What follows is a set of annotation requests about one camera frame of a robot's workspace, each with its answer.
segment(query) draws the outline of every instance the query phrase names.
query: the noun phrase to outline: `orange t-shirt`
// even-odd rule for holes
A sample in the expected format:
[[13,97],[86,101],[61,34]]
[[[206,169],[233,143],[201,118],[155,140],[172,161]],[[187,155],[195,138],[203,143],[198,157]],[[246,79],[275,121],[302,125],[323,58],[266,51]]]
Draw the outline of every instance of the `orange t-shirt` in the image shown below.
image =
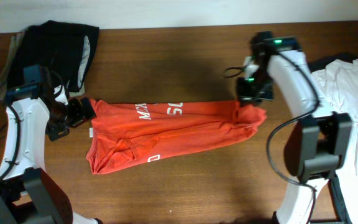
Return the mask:
[[107,174],[172,156],[216,149],[250,138],[265,111],[238,101],[113,104],[90,100],[93,174]]

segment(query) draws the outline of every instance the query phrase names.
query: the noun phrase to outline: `brown wood surface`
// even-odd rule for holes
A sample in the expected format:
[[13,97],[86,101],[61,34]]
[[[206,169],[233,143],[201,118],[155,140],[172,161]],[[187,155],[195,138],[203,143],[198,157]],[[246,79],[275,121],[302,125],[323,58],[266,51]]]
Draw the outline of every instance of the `brown wood surface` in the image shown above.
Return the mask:
[[[308,61],[338,52],[358,55],[358,22],[260,24],[172,29],[101,30],[85,82],[86,95],[108,103],[214,101],[234,98],[234,80],[222,77],[250,54],[258,31],[295,35]],[[0,34],[0,71],[12,34]],[[270,168],[265,140],[290,118],[275,88],[265,102],[268,119],[240,144],[155,161],[107,175],[92,175],[85,155],[90,123],[59,141],[45,140],[48,174],[66,192],[74,211],[105,223],[231,223],[269,219],[287,183]],[[0,126],[6,122],[0,105]],[[277,134],[273,156],[282,170],[282,150],[291,127]],[[4,150],[0,141],[0,163]],[[313,218],[336,219],[328,188]]]

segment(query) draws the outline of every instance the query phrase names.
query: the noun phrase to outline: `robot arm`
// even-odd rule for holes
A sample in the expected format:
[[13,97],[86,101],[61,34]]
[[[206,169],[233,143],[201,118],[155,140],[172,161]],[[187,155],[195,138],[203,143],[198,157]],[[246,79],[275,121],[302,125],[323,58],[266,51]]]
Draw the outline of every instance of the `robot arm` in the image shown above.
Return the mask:
[[[348,114],[337,114],[324,100],[310,77],[306,57],[295,38],[273,38],[260,32],[251,40],[252,61],[244,67],[246,77],[237,79],[237,95],[243,104],[272,100],[272,82],[284,96],[293,119],[269,136],[267,154],[275,172],[288,181],[282,206],[273,214],[274,223],[308,223],[319,191],[343,166],[351,133]],[[297,121],[285,146],[285,177],[270,157],[269,143],[283,126]]]
[[[63,85],[54,90],[48,69],[40,65],[25,68],[24,80],[5,98],[8,132],[0,166],[0,223],[97,224],[73,213],[67,195],[47,175],[44,162],[45,133],[54,141],[66,136],[69,127],[92,119],[89,100],[67,101]],[[31,202],[13,204],[25,194]]]

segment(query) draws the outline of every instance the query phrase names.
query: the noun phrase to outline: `white wall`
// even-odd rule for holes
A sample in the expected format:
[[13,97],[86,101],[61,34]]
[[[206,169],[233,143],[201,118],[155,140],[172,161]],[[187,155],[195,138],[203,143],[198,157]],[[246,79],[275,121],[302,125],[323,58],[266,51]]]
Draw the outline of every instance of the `white wall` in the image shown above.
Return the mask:
[[0,32],[49,19],[102,29],[358,20],[358,0],[0,0]]

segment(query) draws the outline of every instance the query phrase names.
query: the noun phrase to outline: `black cable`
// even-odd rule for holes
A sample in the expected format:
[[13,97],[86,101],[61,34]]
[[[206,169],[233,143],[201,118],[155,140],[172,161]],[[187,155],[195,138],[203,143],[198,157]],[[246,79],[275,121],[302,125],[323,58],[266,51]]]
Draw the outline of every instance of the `black cable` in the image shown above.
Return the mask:
[[19,115],[17,115],[16,110],[11,105],[6,105],[6,106],[12,111],[13,115],[15,116],[16,125],[17,125],[17,134],[16,134],[16,146],[15,146],[15,151],[13,153],[12,160],[5,161],[5,162],[9,163],[9,166],[7,167],[5,172],[3,172],[2,175],[0,175],[0,183],[1,183],[1,181],[4,180],[4,178],[8,175],[8,173],[16,165],[16,159],[17,159],[17,155],[19,153],[19,146],[20,146],[20,133],[21,133],[20,122],[21,121],[20,121]]
[[5,135],[1,136],[1,133],[6,129],[6,127],[7,127],[7,123],[5,123],[4,125],[2,125],[0,127],[0,140],[4,139],[6,137],[6,133],[5,133]]
[[[236,77],[236,76],[239,76],[241,73],[243,73],[244,72],[244,69],[246,69],[246,67],[247,66],[243,66],[243,67],[229,67],[229,68],[227,68],[227,69],[225,69],[224,71],[223,71],[223,77],[224,78],[234,78],[234,77]],[[228,71],[230,71],[230,70],[238,70],[238,72],[237,73],[235,73],[235,74],[233,74],[233,75],[226,75],[226,73],[228,72]]]
[[297,65],[295,64],[294,62],[292,62],[289,58],[287,58],[286,56],[284,56],[283,54],[281,54],[280,52],[276,52],[276,54],[278,54],[279,56],[281,56],[282,58],[284,58],[288,63],[290,63],[292,66],[294,66],[303,76],[303,78],[305,78],[306,82],[309,84],[310,88],[311,88],[311,91],[313,92],[313,95],[315,97],[315,100],[316,100],[316,103],[314,104],[314,108],[305,113],[305,114],[302,114],[300,116],[297,116],[296,118],[292,118],[291,120],[289,121],[286,121],[284,123],[282,123],[281,125],[277,126],[268,136],[267,138],[267,142],[266,142],[266,154],[267,154],[267,159],[270,163],[270,166],[272,167],[272,169],[274,170],[274,172],[276,172],[276,174],[278,174],[283,180],[286,180],[287,182],[291,183],[291,184],[295,184],[295,185],[298,185],[298,186],[303,186],[303,187],[308,187],[311,189],[312,191],[312,194],[313,194],[313,202],[312,202],[312,205],[311,205],[311,210],[310,210],[310,214],[309,214],[309,217],[308,217],[308,221],[306,222],[307,224],[309,224],[310,220],[311,220],[311,216],[313,214],[313,209],[314,209],[314,206],[316,204],[316,192],[317,190],[309,185],[309,184],[301,184],[300,182],[297,182],[295,180],[292,180],[290,179],[289,177],[285,176],[278,168],[277,166],[274,164],[274,161],[272,159],[272,155],[270,154],[270,142],[271,140],[273,139],[274,135],[279,131],[281,130],[282,128],[284,128],[285,126],[289,125],[289,124],[292,124],[294,123],[295,121],[298,121],[299,119],[302,119],[302,118],[305,118],[311,114],[313,114],[317,109],[318,107],[320,106],[320,100],[318,98],[318,94],[317,94],[317,91],[316,89],[314,88],[313,84],[310,82],[309,78],[307,77],[306,73]]
[[55,71],[53,71],[53,70],[50,70],[50,73],[52,73],[53,75],[55,75],[55,76],[59,79],[60,86],[61,86],[60,89],[59,89],[59,91],[58,91],[56,94],[54,94],[54,96],[55,96],[55,98],[56,98],[56,97],[58,97],[58,96],[62,93],[62,91],[63,91],[63,88],[64,88],[63,80],[62,80],[61,76],[60,76],[57,72],[55,72]]
[[[223,77],[224,77],[224,78],[234,78],[234,77],[236,77],[236,76],[239,76],[240,74],[242,74],[243,72],[246,71],[246,68],[248,67],[248,65],[251,64],[251,62],[252,62],[253,59],[254,59],[254,58],[252,57],[252,58],[248,61],[248,63],[247,63],[246,65],[242,66],[242,67],[229,67],[229,68],[225,69],[225,70],[223,71]],[[226,74],[228,71],[230,71],[230,70],[238,70],[238,72],[235,73],[235,74],[233,74],[233,75],[225,75],[225,74]]]

